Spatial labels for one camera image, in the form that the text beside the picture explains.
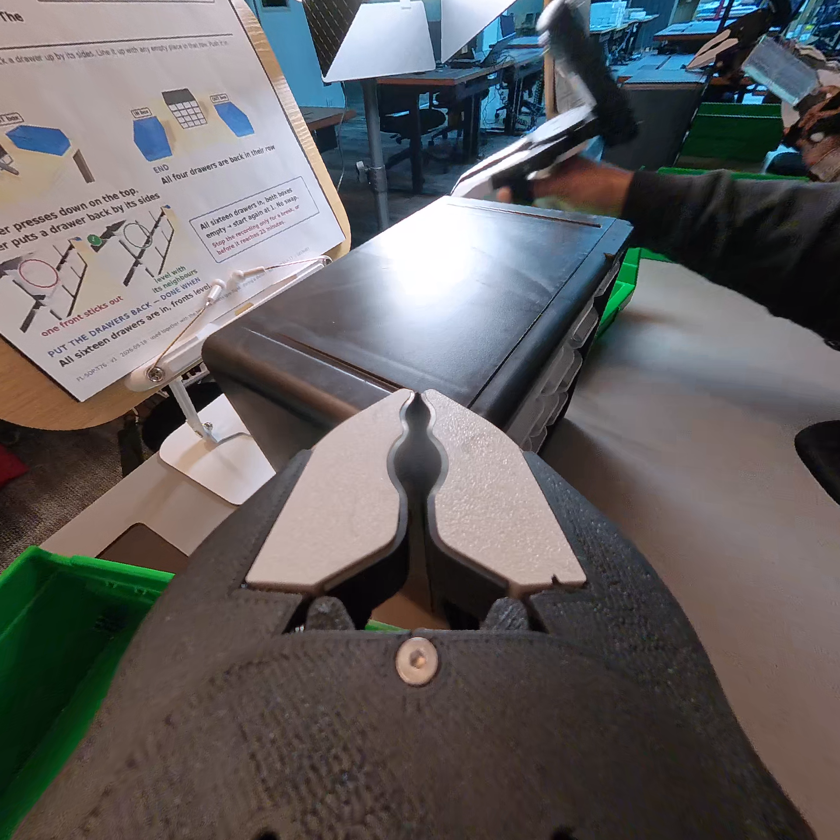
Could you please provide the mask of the black quilted panel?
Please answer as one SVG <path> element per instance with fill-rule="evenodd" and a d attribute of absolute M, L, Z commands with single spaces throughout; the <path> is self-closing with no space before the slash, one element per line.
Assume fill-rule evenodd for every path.
<path fill-rule="evenodd" d="M 302 1 L 322 80 L 338 54 L 364 1 Z"/>

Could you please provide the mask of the printed instruction sheet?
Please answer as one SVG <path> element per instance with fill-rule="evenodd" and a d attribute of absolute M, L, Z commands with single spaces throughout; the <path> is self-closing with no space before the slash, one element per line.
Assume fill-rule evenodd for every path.
<path fill-rule="evenodd" d="M 344 240 L 232 2 L 2 2 L 2 339 L 75 402 Z"/>

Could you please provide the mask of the white winged lamp shade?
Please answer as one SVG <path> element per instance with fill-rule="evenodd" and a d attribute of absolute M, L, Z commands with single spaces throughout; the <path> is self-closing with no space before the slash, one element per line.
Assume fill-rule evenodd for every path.
<path fill-rule="evenodd" d="M 512 1 L 432 2 L 439 12 L 435 46 L 427 3 L 364 2 L 336 55 L 327 82 L 396 77 L 434 70 L 455 56 Z"/>

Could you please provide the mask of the black office chair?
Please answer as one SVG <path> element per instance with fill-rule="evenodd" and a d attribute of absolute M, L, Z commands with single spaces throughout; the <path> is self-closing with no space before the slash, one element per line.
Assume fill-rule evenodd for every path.
<path fill-rule="evenodd" d="M 422 167 L 422 138 L 440 129 L 446 121 L 445 112 L 435 108 L 420 108 L 416 115 L 410 111 L 382 114 L 381 131 L 400 146 L 399 151 L 385 158 L 386 170 L 390 171 L 404 161 L 409 161 L 412 166 Z"/>

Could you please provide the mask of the clear plastic drawer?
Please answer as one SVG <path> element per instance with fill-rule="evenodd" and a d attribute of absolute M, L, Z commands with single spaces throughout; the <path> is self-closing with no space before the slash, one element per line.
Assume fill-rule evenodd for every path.
<path fill-rule="evenodd" d="M 741 70 L 744 76 L 792 107 L 821 87 L 817 70 L 769 35 L 759 39 L 743 61 Z"/>

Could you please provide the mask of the white metal stand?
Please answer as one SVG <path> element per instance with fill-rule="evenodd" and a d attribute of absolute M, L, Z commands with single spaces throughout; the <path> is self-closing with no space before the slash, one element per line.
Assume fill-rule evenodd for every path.
<path fill-rule="evenodd" d="M 303 280 L 293 280 L 287 284 L 286 278 L 296 274 L 297 269 L 286 268 L 283 264 L 311 261 L 322 256 L 325 255 L 286 260 L 272 266 L 237 269 L 226 278 L 212 280 L 195 314 L 185 320 L 162 352 L 146 361 L 160 361 L 173 343 L 185 343 L 186 346 L 183 357 L 174 363 L 177 371 L 183 367 L 184 362 L 201 358 L 201 366 L 186 373 L 182 383 L 175 385 L 175 389 L 166 386 L 185 421 L 166 437 L 159 450 L 159 457 L 166 466 L 230 505 L 241 505 L 276 471 L 225 396 L 213 399 L 204 409 L 196 407 L 189 388 L 209 376 L 207 364 L 203 360 L 203 346 L 222 327 L 328 266 L 314 270 Z M 140 365 L 125 376 L 123 383 L 139 391 L 139 374 Z"/>

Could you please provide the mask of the black drawer cabinet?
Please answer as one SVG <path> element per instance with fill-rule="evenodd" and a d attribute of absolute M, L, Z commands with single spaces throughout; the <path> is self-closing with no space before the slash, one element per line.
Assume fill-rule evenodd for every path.
<path fill-rule="evenodd" d="M 275 471 L 401 389 L 507 434 L 632 227 L 444 197 L 220 329 L 216 383 Z"/>

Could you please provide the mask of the instruction poster on board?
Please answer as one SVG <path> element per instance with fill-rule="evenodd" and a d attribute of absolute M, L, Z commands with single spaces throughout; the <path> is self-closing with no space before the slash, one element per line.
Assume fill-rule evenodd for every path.
<path fill-rule="evenodd" d="M 255 12 L 259 2 L 233 1 L 231 4 L 344 233 L 343 242 L 331 248 L 325 256 L 301 263 L 291 261 L 283 264 L 286 268 L 297 269 L 296 274 L 285 280 L 285 283 L 290 284 L 344 257 L 350 251 L 350 222 L 312 134 L 312 130 L 326 126 L 329 121 L 332 121 L 332 125 L 340 125 L 350 112 L 322 107 L 301 109 Z M 197 370 L 202 364 L 200 357 L 184 362 L 179 371 L 174 368 L 175 361 L 180 360 L 185 351 L 185 343 L 173 343 L 160 361 L 143 363 L 140 366 L 139 391 L 118 382 L 85 402 L 75 402 L 45 373 L 38 371 L 31 361 L 4 342 L 1 352 L 2 419 L 18 426 L 54 431 L 95 427 L 111 422 L 164 387 L 175 389 L 175 385 L 182 383 L 186 373 Z"/>

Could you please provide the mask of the brown office table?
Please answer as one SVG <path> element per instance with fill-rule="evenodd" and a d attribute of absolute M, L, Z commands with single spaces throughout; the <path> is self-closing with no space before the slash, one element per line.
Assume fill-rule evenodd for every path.
<path fill-rule="evenodd" d="M 508 57 L 488 66 L 455 69 L 440 67 L 419 73 L 379 79 L 377 99 L 382 114 L 419 109 L 444 111 L 447 121 L 437 131 L 449 131 L 461 139 L 457 162 L 472 164 L 480 156 L 480 118 L 482 102 L 498 85 L 507 88 L 503 133 L 514 135 L 521 110 L 523 92 L 531 81 L 543 77 L 543 59 L 536 49 L 514 49 Z M 424 193 L 424 162 L 411 166 L 411 190 Z"/>

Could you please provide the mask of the person's right forearm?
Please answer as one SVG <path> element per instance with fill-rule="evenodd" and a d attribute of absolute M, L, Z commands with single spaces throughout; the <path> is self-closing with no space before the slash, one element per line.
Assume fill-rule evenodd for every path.
<path fill-rule="evenodd" d="M 641 247 L 839 340 L 839 184 L 641 171 L 622 218 Z"/>

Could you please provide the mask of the grid of clear cabinet drawers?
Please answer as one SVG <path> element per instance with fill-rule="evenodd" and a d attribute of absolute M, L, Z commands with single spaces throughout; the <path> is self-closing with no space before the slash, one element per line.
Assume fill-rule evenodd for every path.
<path fill-rule="evenodd" d="M 593 296 L 572 321 L 559 346 L 538 373 L 532 388 L 507 426 L 507 435 L 524 452 L 539 452 L 551 426 L 560 418 L 569 401 L 572 384 L 583 364 L 584 345 L 600 323 L 602 310 L 614 287 L 621 263 L 621 257 L 614 260 Z"/>

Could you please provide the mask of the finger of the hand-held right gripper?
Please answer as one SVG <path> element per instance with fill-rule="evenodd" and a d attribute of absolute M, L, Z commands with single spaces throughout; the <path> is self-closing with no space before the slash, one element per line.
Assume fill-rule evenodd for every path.
<path fill-rule="evenodd" d="M 577 107 L 544 122 L 459 177 L 454 196 L 532 196 L 532 178 L 581 152 L 594 138 L 594 111 Z"/>
<path fill-rule="evenodd" d="M 601 160 L 604 141 L 600 135 L 581 142 L 572 140 L 567 136 L 550 143 L 534 143 L 528 136 L 513 144 L 489 167 L 489 187 L 494 193 L 507 189 L 511 197 L 536 197 L 538 183 L 559 174 L 565 165 L 580 159 Z"/>

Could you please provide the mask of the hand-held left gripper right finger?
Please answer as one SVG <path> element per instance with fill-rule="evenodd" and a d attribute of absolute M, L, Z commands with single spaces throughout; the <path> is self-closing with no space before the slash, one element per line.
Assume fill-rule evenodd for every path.
<path fill-rule="evenodd" d="M 427 507 L 430 587 L 444 608 L 485 616 L 501 597 L 554 585 L 578 590 L 586 574 L 520 447 L 440 392 L 422 394 L 440 474 Z"/>

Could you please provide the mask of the person's right hand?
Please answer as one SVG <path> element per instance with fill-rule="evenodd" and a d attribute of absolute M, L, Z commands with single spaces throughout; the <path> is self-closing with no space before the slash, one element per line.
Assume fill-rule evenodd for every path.
<path fill-rule="evenodd" d="M 623 217 L 623 209 L 635 173 L 594 161 L 580 159 L 563 167 L 559 174 L 539 182 L 536 197 L 511 197 L 507 189 L 497 193 L 502 203 L 531 205 L 540 198 L 560 202 L 585 214 Z"/>

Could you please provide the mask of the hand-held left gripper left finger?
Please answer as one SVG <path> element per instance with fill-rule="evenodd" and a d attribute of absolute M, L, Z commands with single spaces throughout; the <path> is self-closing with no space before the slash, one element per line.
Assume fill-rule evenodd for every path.
<path fill-rule="evenodd" d="M 402 588 L 408 502 L 395 457 L 415 396 L 394 392 L 314 445 L 245 576 L 250 590 L 328 595 L 372 614 Z"/>

